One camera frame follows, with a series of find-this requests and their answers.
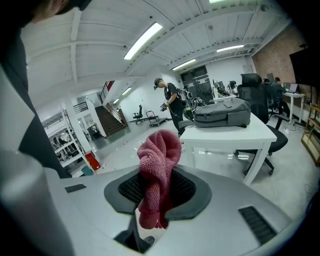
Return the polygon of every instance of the red container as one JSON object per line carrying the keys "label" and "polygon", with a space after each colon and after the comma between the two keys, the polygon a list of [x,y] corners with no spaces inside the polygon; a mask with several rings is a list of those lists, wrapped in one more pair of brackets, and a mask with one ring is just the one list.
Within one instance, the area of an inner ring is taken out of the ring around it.
{"label": "red container", "polygon": [[100,163],[97,161],[97,159],[95,158],[95,155],[92,153],[92,151],[87,152],[85,154],[85,158],[89,162],[89,164],[91,165],[92,169],[94,169],[95,171],[101,167]]}

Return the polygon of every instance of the desk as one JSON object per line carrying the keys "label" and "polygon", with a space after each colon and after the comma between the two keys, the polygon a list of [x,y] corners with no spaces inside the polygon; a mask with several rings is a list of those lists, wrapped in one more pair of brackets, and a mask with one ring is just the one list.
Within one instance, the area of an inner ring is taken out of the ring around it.
{"label": "desk", "polygon": [[283,95],[290,97],[290,121],[289,124],[292,124],[292,115],[294,112],[294,98],[301,98],[301,106],[300,106],[300,115],[299,115],[299,123],[301,123],[302,114],[304,111],[304,102],[305,102],[305,95],[299,93],[290,93],[285,92]]}
{"label": "desk", "polygon": [[225,101],[225,100],[230,100],[230,99],[236,98],[236,97],[237,97],[236,95],[231,94],[230,96],[226,96],[226,97],[213,98],[213,101],[214,101],[215,103],[217,103],[217,102],[223,102],[223,101]]}
{"label": "desk", "polygon": [[199,128],[194,125],[185,128],[180,141],[184,142],[185,151],[191,167],[196,167],[194,147],[218,150],[258,150],[251,168],[243,182],[249,185],[265,161],[272,142],[277,137],[254,114],[251,113],[247,128],[237,126]]}

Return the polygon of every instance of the vent grille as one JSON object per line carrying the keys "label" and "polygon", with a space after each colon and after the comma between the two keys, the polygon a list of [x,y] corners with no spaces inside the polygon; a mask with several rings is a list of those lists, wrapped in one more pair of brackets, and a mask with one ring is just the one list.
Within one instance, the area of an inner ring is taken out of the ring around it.
{"label": "vent grille", "polygon": [[261,245],[277,235],[273,228],[254,207],[250,206],[239,209],[238,211]]}

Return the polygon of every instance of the ceiling light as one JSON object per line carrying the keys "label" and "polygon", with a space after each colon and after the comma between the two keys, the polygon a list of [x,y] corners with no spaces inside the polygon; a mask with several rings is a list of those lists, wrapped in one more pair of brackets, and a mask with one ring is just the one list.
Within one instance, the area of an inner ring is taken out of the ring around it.
{"label": "ceiling light", "polygon": [[213,3],[221,2],[221,1],[223,1],[223,0],[209,0],[209,3],[210,3],[210,4],[213,4]]}
{"label": "ceiling light", "polygon": [[162,29],[162,26],[157,22],[154,23],[151,27],[149,27],[147,31],[144,32],[142,36],[140,36],[140,38],[135,42],[135,44],[127,52],[127,54],[124,56],[124,59],[130,60],[133,57],[133,55],[135,55],[135,53],[160,29]]}
{"label": "ceiling light", "polygon": [[188,64],[190,64],[190,63],[192,63],[192,62],[195,62],[195,61],[196,61],[196,59],[194,58],[194,59],[189,60],[189,61],[187,61],[187,62],[185,62],[185,63],[182,63],[182,64],[179,65],[179,66],[174,67],[172,70],[180,69],[181,67],[183,67],[183,66],[185,66],[185,65],[188,65]]}
{"label": "ceiling light", "polygon": [[126,89],[125,91],[124,91],[124,93],[122,93],[122,95],[125,95],[127,92],[129,92],[131,90],[131,87],[129,87],[128,89]]}
{"label": "ceiling light", "polygon": [[235,45],[235,46],[231,46],[231,47],[227,47],[227,48],[218,49],[218,50],[216,50],[216,52],[218,53],[218,52],[231,50],[231,49],[236,49],[236,48],[242,48],[242,47],[244,47],[244,45],[240,44],[240,45]]}

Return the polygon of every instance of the pink towel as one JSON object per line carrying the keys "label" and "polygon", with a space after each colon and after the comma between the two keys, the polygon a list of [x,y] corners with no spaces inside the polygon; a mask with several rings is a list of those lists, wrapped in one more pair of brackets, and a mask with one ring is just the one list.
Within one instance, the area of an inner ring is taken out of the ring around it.
{"label": "pink towel", "polygon": [[172,168],[181,156],[181,142],[169,130],[158,130],[146,138],[137,150],[139,172],[148,180],[145,195],[138,206],[139,223],[144,229],[166,228],[165,213],[172,208],[170,183]]}

